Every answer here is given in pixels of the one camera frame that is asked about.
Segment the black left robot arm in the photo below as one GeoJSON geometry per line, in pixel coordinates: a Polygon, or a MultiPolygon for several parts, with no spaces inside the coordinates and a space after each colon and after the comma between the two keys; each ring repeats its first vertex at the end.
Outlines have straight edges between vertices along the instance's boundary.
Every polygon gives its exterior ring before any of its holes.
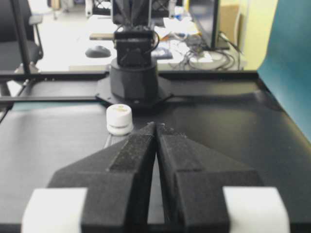
{"type": "Polygon", "coordinates": [[[99,80],[96,97],[110,104],[152,108],[172,97],[171,82],[160,77],[152,58],[159,36],[151,28],[150,0],[113,0],[112,21],[122,27],[113,36],[117,57],[99,80]]]}

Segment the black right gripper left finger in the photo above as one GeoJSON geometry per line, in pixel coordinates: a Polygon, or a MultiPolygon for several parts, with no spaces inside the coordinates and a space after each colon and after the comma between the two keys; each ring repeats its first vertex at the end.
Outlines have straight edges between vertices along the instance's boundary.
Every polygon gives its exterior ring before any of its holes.
{"type": "Polygon", "coordinates": [[[24,233],[125,233],[146,225],[156,154],[151,122],[124,140],[57,170],[35,189],[24,233]]]}

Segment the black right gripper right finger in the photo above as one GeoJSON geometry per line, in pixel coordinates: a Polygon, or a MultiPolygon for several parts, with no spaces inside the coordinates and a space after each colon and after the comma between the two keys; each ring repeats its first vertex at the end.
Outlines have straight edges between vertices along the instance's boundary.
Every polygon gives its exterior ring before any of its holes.
{"type": "Polygon", "coordinates": [[[277,188],[259,173],[165,124],[156,127],[158,160],[171,220],[186,233],[287,233],[277,188]]]}

